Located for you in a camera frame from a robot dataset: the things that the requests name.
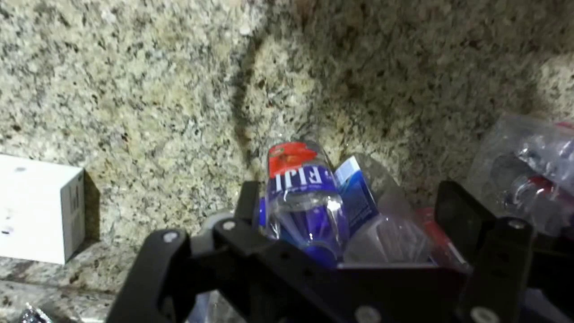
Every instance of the granite countertop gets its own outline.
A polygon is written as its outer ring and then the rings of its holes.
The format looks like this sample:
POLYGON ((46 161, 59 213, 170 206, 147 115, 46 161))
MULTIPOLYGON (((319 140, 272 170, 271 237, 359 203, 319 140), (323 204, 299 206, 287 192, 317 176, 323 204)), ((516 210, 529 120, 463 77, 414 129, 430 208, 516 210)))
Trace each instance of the granite countertop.
POLYGON ((368 152, 430 204, 498 115, 572 117, 572 18, 538 0, 0 0, 0 152, 84 167, 97 240, 0 278, 113 294, 149 231, 195 233, 290 134, 333 163, 368 152))

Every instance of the black metal bracket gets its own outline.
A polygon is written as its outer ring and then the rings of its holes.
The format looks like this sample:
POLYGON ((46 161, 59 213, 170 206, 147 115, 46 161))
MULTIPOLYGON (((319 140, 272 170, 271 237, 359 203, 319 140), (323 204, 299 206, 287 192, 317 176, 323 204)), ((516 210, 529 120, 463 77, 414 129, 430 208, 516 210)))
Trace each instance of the black metal bracket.
POLYGON ((195 294, 213 289, 255 323, 484 318, 506 323, 516 321, 524 289, 533 283, 552 287, 556 300, 570 305, 556 280, 572 278, 533 274, 547 273, 542 260, 572 265, 572 253, 536 249, 527 222, 491 217, 452 181, 439 187, 437 222, 473 265, 470 276, 441 267, 323 269, 251 226, 258 194, 258 183, 242 187, 237 217, 211 230, 211 249, 197 248, 199 240, 185 231, 150 233, 107 321, 185 321, 195 294))

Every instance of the white cardboard box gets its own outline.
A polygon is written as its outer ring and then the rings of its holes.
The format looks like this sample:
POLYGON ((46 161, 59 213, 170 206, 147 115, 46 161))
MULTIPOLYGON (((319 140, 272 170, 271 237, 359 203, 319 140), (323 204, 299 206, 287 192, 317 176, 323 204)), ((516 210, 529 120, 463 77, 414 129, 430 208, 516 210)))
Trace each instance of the white cardboard box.
POLYGON ((84 240, 82 169, 0 154, 0 257, 66 264, 84 240))

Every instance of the fiji water bottle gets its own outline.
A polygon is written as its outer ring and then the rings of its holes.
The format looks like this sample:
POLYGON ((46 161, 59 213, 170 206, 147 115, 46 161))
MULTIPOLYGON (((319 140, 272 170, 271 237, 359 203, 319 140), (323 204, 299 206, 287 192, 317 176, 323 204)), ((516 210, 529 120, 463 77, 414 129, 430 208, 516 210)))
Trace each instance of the fiji water bottle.
POLYGON ((342 199, 323 149, 310 142, 276 143, 267 152, 267 231, 326 267, 348 240, 342 199))

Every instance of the screw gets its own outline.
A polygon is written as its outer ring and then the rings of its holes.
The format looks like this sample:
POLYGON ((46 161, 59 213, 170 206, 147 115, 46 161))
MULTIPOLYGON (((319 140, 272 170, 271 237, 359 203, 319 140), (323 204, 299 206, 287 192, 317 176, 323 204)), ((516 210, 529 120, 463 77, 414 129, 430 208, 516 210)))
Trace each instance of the screw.
POLYGON ((498 316, 488 309, 488 307, 473 307, 470 310, 470 318, 475 321, 475 323, 498 323, 498 316))
POLYGON ((524 222, 524 221, 518 221, 518 219, 509 219, 506 224, 507 224, 509 228, 513 228, 513 230, 524 230, 524 228, 525 228, 525 222, 524 222))
POLYGON ((224 224, 222 224, 222 230, 233 230, 235 228, 235 222, 233 221, 226 221, 224 224))
POLYGON ((168 231, 168 233, 163 235, 163 242, 170 244, 170 242, 174 242, 177 237, 179 237, 177 231, 168 231))
POLYGON ((355 318, 359 323, 380 323, 380 314, 375 307, 362 305, 355 310, 355 318))

